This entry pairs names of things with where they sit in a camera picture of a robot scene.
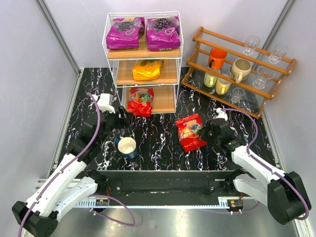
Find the red candy bag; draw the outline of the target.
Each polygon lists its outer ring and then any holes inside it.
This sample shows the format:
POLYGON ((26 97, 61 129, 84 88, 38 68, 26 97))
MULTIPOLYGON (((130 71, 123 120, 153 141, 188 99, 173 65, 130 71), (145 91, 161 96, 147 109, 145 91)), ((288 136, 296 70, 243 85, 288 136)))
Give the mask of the red candy bag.
POLYGON ((185 152, 194 151, 207 144, 198 135, 198 131, 202 129, 202 120, 199 114, 179 119, 175 122, 178 128, 178 138, 180 145, 185 152))
POLYGON ((146 87, 132 87, 128 94, 127 110, 139 117, 150 117, 154 90, 146 87))

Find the yellow orange candy bag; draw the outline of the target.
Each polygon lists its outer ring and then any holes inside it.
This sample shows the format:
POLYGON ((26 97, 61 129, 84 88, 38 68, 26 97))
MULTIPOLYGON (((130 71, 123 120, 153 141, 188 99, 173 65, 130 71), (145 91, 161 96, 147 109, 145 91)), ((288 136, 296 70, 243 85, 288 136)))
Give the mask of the yellow orange candy bag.
POLYGON ((149 81, 157 79, 165 65, 166 59, 137 60, 132 69, 133 79, 135 81, 149 81))

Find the purple grape candy bag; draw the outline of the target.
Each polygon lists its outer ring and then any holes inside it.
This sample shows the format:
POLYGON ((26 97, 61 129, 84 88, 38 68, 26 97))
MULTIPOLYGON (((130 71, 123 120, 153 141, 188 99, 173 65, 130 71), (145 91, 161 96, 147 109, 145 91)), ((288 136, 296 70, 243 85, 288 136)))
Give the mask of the purple grape candy bag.
POLYGON ((138 48, 139 39, 145 32, 145 18, 115 18, 106 35, 107 49, 138 48))

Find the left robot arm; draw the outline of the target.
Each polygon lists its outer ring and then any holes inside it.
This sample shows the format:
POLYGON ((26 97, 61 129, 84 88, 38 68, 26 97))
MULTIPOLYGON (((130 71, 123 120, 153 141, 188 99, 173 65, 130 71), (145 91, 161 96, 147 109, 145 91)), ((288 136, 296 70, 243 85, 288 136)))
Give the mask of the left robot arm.
POLYGON ((13 205, 18 236, 22 236, 23 230, 35 237, 51 236, 63 216, 87 197, 103 199, 104 203, 110 199, 121 203, 109 196, 107 177, 97 170, 88 171, 70 190, 66 188, 101 151, 101 144, 114 129, 129 128, 132 116, 122 106, 96 108, 51 176, 30 198, 13 205))

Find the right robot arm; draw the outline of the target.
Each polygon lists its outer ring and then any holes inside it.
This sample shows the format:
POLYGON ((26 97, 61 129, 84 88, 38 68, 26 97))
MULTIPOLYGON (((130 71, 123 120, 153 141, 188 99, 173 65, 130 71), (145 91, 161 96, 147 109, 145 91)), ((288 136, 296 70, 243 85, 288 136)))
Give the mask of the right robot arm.
POLYGON ((251 196, 282 225, 308 216, 312 206, 300 175, 294 171, 287 173, 256 155, 235 137, 225 119, 209 120, 200 137, 244 168, 226 179, 227 189, 251 196))

